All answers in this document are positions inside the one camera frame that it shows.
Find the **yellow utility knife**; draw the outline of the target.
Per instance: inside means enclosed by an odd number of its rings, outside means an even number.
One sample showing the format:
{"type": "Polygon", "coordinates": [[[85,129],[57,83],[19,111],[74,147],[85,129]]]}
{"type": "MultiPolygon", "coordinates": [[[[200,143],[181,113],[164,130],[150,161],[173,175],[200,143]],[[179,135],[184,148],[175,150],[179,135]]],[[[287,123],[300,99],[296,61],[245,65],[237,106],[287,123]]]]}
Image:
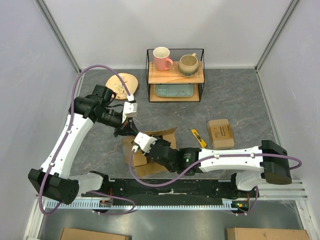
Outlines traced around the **yellow utility knife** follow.
{"type": "Polygon", "coordinates": [[[193,136],[197,139],[198,143],[200,144],[200,146],[202,148],[206,148],[207,147],[207,143],[203,140],[203,138],[199,135],[199,133],[197,132],[196,129],[190,129],[190,131],[192,132],[193,136]]]}

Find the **kraft scouring pads package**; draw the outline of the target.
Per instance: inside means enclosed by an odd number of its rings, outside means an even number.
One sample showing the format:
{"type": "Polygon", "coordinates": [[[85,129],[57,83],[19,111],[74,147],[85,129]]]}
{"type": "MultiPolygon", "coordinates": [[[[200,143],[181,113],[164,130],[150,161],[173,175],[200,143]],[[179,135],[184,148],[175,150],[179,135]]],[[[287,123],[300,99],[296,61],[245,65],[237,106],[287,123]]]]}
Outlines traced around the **kraft scouring pads package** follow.
{"type": "Polygon", "coordinates": [[[210,120],[207,128],[215,150],[227,150],[235,146],[232,127],[228,119],[210,120]]]}

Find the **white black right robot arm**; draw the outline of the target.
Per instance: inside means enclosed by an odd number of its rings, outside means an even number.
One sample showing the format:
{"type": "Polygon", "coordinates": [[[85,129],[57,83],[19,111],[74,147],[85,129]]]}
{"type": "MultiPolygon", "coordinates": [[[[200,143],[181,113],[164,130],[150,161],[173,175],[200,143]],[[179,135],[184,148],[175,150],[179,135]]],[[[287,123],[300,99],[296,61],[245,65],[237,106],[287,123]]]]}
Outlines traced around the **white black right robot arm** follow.
{"type": "Polygon", "coordinates": [[[236,171],[229,184],[229,191],[235,197],[264,183],[292,183],[287,151],[271,140],[262,140],[258,146],[233,150],[173,149],[165,140],[157,140],[147,155],[169,172],[185,176],[218,170],[236,171]]]}

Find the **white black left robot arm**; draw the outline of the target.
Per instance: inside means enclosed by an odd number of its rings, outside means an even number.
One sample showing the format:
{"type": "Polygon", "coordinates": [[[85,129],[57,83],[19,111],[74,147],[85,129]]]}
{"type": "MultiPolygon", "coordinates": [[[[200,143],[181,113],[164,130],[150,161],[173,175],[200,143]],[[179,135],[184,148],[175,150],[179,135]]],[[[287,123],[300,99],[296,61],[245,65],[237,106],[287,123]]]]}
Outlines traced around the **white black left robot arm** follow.
{"type": "Polygon", "coordinates": [[[74,99],[69,109],[65,127],[48,158],[39,169],[31,169],[28,179],[43,197],[69,205],[81,194],[93,191],[99,197],[110,191],[108,176],[91,171],[70,176],[75,156],[94,123],[114,128],[114,136],[136,136],[133,117],[138,113],[138,104],[130,94],[121,112],[110,103],[116,93],[103,85],[96,85],[92,94],[74,99]]]}

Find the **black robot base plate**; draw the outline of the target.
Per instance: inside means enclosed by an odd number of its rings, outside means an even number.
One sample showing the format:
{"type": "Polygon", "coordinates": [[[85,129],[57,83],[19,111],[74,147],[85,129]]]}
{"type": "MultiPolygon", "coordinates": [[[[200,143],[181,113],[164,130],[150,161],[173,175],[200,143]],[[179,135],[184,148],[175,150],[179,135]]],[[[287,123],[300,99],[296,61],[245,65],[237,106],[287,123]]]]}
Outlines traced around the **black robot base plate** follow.
{"type": "Polygon", "coordinates": [[[223,199],[254,200],[260,196],[256,188],[238,190],[232,181],[217,179],[179,179],[167,186],[149,187],[133,178],[116,178],[104,182],[97,191],[143,204],[217,203],[223,199]]]}

